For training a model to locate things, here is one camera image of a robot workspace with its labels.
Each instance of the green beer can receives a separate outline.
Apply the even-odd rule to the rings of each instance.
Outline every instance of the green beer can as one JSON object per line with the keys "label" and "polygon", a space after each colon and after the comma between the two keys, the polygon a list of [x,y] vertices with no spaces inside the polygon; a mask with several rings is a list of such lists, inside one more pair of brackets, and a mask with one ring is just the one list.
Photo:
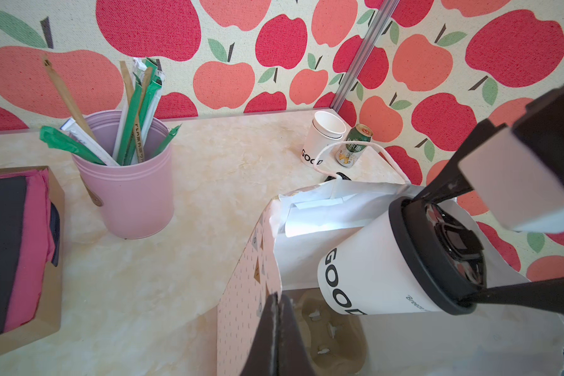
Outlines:
{"label": "green beer can", "polygon": [[[345,141],[371,141],[374,133],[363,124],[357,124],[349,131]],[[359,159],[366,145],[346,144],[341,145],[336,153],[336,161],[343,167],[351,167]]]}

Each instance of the marble countertop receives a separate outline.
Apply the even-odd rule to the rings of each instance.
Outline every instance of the marble countertop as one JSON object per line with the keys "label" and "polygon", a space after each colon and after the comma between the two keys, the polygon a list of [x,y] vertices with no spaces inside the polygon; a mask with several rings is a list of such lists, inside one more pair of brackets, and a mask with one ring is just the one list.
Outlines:
{"label": "marble countertop", "polygon": [[[0,167],[49,165],[65,191],[60,331],[0,356],[0,375],[215,375],[217,315],[248,236],[277,194],[324,176],[300,161],[315,110],[168,122],[172,221],[145,239],[110,234],[70,155],[38,131],[0,135]],[[352,180],[403,183],[371,148]]]}

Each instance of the pink metal cup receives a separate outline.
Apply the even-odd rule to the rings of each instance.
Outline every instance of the pink metal cup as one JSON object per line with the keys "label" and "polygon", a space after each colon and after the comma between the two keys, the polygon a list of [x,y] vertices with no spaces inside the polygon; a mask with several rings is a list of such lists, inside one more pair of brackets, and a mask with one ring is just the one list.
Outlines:
{"label": "pink metal cup", "polygon": [[[86,117],[98,144],[112,154],[121,111],[101,111]],[[92,202],[99,206],[106,228],[120,238],[139,239],[161,231],[173,217],[171,145],[153,157],[169,129],[153,119],[144,145],[149,158],[129,166],[104,166],[74,154],[73,161]]]}

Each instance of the white paper bag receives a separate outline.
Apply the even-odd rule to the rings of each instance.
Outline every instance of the white paper bag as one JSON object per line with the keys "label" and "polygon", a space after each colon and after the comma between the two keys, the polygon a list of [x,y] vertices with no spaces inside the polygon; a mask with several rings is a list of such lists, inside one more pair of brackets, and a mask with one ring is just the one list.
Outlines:
{"label": "white paper bag", "polygon": [[[414,197],[422,190],[410,185],[392,158],[382,153],[406,184],[335,179],[268,203],[218,305],[218,376],[242,371],[267,293],[318,288],[317,265],[327,252],[383,214],[394,199]],[[505,263],[465,210],[451,200],[441,206],[483,242],[490,287],[526,281]],[[424,312],[360,319],[368,341],[362,375],[554,376],[564,365],[564,326],[554,313],[479,305],[467,316]],[[545,366],[532,369],[529,365],[539,359]],[[465,372],[471,365],[475,369]]]}

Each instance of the wall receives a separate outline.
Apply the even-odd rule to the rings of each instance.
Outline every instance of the wall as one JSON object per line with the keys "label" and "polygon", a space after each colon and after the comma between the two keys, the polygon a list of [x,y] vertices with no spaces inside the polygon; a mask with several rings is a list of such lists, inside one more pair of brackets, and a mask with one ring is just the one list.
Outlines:
{"label": "wall", "polygon": [[129,56],[160,61],[159,118],[328,107],[366,11],[361,0],[0,1],[0,130],[69,116],[45,52],[84,114],[120,107]]}
{"label": "wall", "polygon": [[[477,122],[511,125],[564,83],[564,0],[402,0],[392,18],[339,113],[372,128],[415,184],[430,182]],[[514,269],[564,275],[564,234],[504,230],[475,192],[458,203]]]}

